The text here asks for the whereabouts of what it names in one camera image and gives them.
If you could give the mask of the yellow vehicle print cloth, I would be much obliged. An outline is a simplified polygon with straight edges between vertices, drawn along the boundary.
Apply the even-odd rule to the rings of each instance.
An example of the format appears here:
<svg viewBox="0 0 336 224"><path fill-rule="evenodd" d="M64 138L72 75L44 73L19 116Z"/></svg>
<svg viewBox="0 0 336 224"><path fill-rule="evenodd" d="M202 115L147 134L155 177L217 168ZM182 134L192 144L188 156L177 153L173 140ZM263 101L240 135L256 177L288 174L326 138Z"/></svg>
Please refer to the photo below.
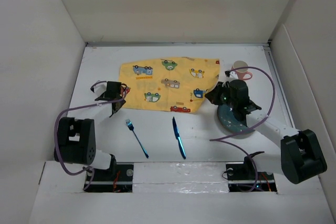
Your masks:
<svg viewBox="0 0 336 224"><path fill-rule="evenodd" d="M119 80L129 88L126 108L195 113L217 84L220 60L165 57L124 63Z"/></svg>

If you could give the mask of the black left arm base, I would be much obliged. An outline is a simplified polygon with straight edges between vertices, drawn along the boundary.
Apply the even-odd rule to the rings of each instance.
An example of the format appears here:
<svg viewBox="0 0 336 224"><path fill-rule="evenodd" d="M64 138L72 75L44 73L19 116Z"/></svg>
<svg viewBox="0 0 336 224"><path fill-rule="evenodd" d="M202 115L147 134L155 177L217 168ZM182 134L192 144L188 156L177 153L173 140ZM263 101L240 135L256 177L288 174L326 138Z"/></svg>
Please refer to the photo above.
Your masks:
<svg viewBox="0 0 336 224"><path fill-rule="evenodd" d="M116 163L113 172L96 169L93 181L84 191L88 193L131 193L133 174L133 163Z"/></svg>

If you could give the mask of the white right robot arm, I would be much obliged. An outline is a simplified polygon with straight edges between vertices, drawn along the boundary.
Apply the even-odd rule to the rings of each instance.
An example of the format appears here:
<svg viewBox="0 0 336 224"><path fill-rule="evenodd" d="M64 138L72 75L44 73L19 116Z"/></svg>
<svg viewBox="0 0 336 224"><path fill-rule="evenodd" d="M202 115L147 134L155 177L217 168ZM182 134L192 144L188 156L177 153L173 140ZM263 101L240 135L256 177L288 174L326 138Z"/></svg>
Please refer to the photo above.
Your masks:
<svg viewBox="0 0 336 224"><path fill-rule="evenodd" d="M257 131L280 148L281 173L299 184L327 171L327 163L316 134L300 131L271 117L249 97L243 80L218 82L205 98L217 106L217 117L229 137Z"/></svg>

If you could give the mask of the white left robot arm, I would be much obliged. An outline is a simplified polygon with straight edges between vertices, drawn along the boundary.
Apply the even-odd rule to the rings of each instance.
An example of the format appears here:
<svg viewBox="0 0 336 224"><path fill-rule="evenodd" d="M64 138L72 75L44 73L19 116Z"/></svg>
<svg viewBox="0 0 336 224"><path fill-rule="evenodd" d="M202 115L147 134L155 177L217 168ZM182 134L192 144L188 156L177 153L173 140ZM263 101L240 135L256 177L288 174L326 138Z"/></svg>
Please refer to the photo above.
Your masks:
<svg viewBox="0 0 336 224"><path fill-rule="evenodd" d="M94 169L99 170L105 180L117 175L112 154L97 150L95 123L93 119L76 119L64 116L66 113L96 106L111 105L111 114L118 112L125 104L128 86L121 82L104 81L106 90L94 103L69 108L60 112L54 126L54 158L63 170L71 176Z"/></svg>

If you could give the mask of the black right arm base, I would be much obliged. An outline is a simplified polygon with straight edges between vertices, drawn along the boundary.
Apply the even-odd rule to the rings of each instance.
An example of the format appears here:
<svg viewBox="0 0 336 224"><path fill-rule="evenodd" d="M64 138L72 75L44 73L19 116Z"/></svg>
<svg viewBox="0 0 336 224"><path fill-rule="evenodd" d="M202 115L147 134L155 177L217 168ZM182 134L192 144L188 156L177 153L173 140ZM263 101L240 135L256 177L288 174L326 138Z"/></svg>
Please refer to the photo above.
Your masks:
<svg viewBox="0 0 336 224"><path fill-rule="evenodd" d="M277 192L273 174L258 171L255 176L255 169L248 156L241 162L228 162L226 169L222 172L222 178L228 182L230 193L235 192Z"/></svg>

